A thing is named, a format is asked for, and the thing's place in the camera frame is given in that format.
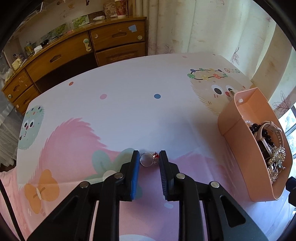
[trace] jewelry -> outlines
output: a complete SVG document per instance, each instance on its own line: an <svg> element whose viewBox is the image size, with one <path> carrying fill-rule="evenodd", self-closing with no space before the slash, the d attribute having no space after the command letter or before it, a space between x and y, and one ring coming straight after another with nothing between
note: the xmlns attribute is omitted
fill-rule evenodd
<svg viewBox="0 0 296 241"><path fill-rule="evenodd" d="M283 136L281 134L282 130L278 128L272 121L264 121L261 125L252 123L249 120L245 121L249 126L250 131L255 136L257 144L261 150L263 158L266 163L269 178L271 184L273 184L278 174L285 170L283 162L286 157L285 148L283 147ZM268 135L268 131L264 129L270 129L277 137L279 147L276 147L271 140L271 136Z"/></svg>
<svg viewBox="0 0 296 241"><path fill-rule="evenodd" d="M144 152L140 155L140 163L143 167L150 167L153 164L158 165L159 155L157 152L153 154L149 152Z"/></svg>

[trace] orange butterfly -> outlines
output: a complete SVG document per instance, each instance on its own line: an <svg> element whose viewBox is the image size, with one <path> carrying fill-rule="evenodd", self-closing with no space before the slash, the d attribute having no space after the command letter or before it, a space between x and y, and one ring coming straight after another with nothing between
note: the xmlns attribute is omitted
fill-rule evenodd
<svg viewBox="0 0 296 241"><path fill-rule="evenodd" d="M37 188L27 183L24 192L33 212L38 214L41 210L41 200L52 202L58 198L59 185L50 170L46 169L41 173Z"/></svg>

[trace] white curtain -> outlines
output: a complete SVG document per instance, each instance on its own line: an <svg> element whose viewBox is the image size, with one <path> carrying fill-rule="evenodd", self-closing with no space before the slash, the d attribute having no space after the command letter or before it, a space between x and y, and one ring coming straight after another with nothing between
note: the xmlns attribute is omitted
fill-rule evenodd
<svg viewBox="0 0 296 241"><path fill-rule="evenodd" d="M0 93L0 165L13 165L23 117L15 112L13 105Z"/></svg>
<svg viewBox="0 0 296 241"><path fill-rule="evenodd" d="M149 55L219 54L249 77L278 117L287 98L296 102L294 50L253 0L136 0L136 10L147 17Z"/></svg>

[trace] pink dot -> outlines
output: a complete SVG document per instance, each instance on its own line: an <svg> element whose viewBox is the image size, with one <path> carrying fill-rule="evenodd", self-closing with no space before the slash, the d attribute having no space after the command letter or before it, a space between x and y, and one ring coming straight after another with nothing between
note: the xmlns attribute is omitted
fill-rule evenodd
<svg viewBox="0 0 296 241"><path fill-rule="evenodd" d="M102 94L101 96L100 96L100 99L101 100L104 100L104 99L106 99L107 98L107 95L106 94Z"/></svg>

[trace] wooden cabinet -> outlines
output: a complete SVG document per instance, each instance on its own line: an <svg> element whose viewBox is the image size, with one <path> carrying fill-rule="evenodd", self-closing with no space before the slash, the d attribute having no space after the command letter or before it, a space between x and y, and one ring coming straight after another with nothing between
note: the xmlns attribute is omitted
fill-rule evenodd
<svg viewBox="0 0 296 241"><path fill-rule="evenodd" d="M92 52L92 48L88 33L84 32L45 51L43 54L34 59L34 61L26 67L26 70L32 81L36 82L41 77L45 76L59 66L82 55L88 54L89 52Z"/></svg>
<svg viewBox="0 0 296 241"><path fill-rule="evenodd" d="M145 17L129 16L71 30L29 57L2 91L24 114L40 93L73 76L98 66L145 56L145 23Z"/></svg>
<svg viewBox="0 0 296 241"><path fill-rule="evenodd" d="M91 30L95 51L145 41L145 21L112 24Z"/></svg>
<svg viewBox="0 0 296 241"><path fill-rule="evenodd" d="M32 85L13 102L13 105L17 108L17 110L20 113L24 114L30 102L37 96L39 96L39 91L34 85Z"/></svg>
<svg viewBox="0 0 296 241"><path fill-rule="evenodd" d="M11 101L15 101L26 89L32 85L32 81L23 69L18 73L4 89L5 96Z"/></svg>
<svg viewBox="0 0 296 241"><path fill-rule="evenodd" d="M107 49L96 54L99 66L145 56L145 42Z"/></svg>

